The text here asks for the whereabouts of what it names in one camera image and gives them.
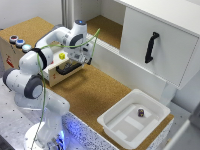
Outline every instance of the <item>yellow sponge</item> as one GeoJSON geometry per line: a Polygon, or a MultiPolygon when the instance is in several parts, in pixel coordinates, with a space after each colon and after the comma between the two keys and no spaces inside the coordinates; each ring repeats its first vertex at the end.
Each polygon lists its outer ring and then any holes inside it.
{"type": "Polygon", "coordinates": [[[59,54],[59,58],[60,58],[60,59],[65,59],[65,54],[64,54],[64,53],[60,53],[60,54],[59,54]]]}

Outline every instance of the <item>black handle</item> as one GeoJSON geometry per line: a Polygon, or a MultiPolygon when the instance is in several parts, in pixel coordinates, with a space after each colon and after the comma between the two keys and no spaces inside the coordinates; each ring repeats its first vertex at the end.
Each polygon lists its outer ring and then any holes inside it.
{"type": "Polygon", "coordinates": [[[146,64],[153,60],[153,57],[151,57],[151,53],[152,53],[152,49],[153,49],[153,45],[154,45],[154,40],[156,38],[158,38],[158,37],[159,37],[159,34],[156,33],[156,32],[153,32],[153,36],[149,40],[149,44],[148,44],[148,48],[147,48],[147,53],[146,53],[146,56],[145,56],[145,63],[146,64]]]}
{"type": "Polygon", "coordinates": [[[78,67],[80,67],[80,66],[82,66],[82,64],[77,63],[77,64],[75,64],[75,65],[73,65],[73,66],[71,66],[71,67],[68,67],[68,68],[66,68],[66,69],[63,69],[63,70],[61,70],[61,69],[59,68],[59,66],[57,66],[57,67],[56,67],[56,71],[57,71],[59,74],[61,74],[61,75],[64,76],[64,75],[66,75],[66,74],[72,72],[73,70],[75,70],[76,68],[78,68],[78,67]]]}

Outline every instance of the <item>white container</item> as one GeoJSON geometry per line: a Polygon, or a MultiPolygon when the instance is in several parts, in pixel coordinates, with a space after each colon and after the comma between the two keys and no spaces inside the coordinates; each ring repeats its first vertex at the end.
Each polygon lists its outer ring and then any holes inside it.
{"type": "Polygon", "coordinates": [[[169,113],[169,108],[136,89],[103,113],[97,121],[105,133],[123,148],[135,149],[169,113]],[[138,117],[138,109],[144,109],[144,117],[138,117]]]}

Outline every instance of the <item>green cable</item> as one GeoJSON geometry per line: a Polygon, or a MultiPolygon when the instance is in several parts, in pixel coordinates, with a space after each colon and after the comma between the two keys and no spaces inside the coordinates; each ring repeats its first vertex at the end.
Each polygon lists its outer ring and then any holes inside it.
{"type": "Polygon", "coordinates": [[[37,136],[37,133],[38,133],[38,130],[40,128],[40,125],[42,123],[42,120],[43,120],[43,116],[44,116],[44,107],[45,107],[45,100],[46,100],[46,84],[45,84],[45,80],[44,80],[44,75],[43,75],[43,71],[42,71],[42,67],[40,65],[40,60],[39,60],[39,54],[37,54],[37,61],[38,61],[38,65],[39,65],[39,68],[40,68],[40,72],[42,74],[42,80],[43,80],[43,84],[44,84],[44,101],[43,101],[43,106],[42,106],[42,117],[40,119],[40,123],[39,123],[39,126],[38,126],[38,129],[35,133],[35,137],[33,139],[33,143],[32,143],[32,146],[31,146],[31,150],[33,149],[33,144],[34,144],[34,141],[35,141],[35,138],[37,136]]]}
{"type": "MultiPolygon", "coordinates": [[[[81,45],[78,45],[78,46],[46,45],[46,46],[42,47],[41,49],[45,49],[45,48],[47,48],[47,47],[54,47],[54,46],[56,46],[56,47],[73,47],[73,48],[75,48],[75,47],[80,47],[80,46],[83,46],[83,45],[89,43],[90,41],[93,40],[94,37],[96,37],[95,42],[94,42],[94,46],[93,46],[93,50],[92,50],[92,57],[93,57],[94,49],[95,49],[95,45],[96,45],[96,41],[97,41],[97,38],[98,38],[99,33],[100,33],[100,29],[98,29],[97,32],[95,33],[95,35],[94,35],[92,38],[90,38],[87,42],[85,42],[85,43],[83,43],[83,44],[81,44],[81,45]]],[[[38,129],[37,129],[37,131],[36,131],[35,137],[34,137],[34,139],[33,139],[33,143],[32,143],[32,146],[31,146],[31,150],[33,149],[33,144],[34,144],[35,138],[36,138],[36,136],[37,136],[37,133],[38,133],[38,131],[39,131],[39,128],[40,128],[41,123],[42,123],[42,120],[43,120],[43,116],[44,116],[44,107],[45,107],[45,99],[46,99],[46,85],[45,85],[45,79],[44,79],[42,67],[41,67],[40,60],[39,60],[39,54],[37,54],[37,61],[38,61],[38,65],[39,65],[39,68],[40,68],[40,72],[41,72],[41,74],[42,74],[42,80],[43,80],[43,84],[44,84],[44,101],[43,101],[43,107],[42,107],[42,117],[41,117],[41,119],[40,119],[40,123],[39,123],[38,129]]]]}

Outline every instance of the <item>door handle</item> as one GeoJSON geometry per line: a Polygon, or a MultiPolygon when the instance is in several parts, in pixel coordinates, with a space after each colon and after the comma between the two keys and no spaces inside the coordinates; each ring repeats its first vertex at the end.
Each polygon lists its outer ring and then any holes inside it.
{"type": "Polygon", "coordinates": [[[153,32],[153,36],[149,40],[148,48],[147,48],[147,53],[145,56],[145,63],[149,63],[150,61],[153,60],[153,57],[151,56],[152,50],[153,50],[153,45],[154,45],[154,40],[158,38],[160,35],[156,32],[153,32]]]}

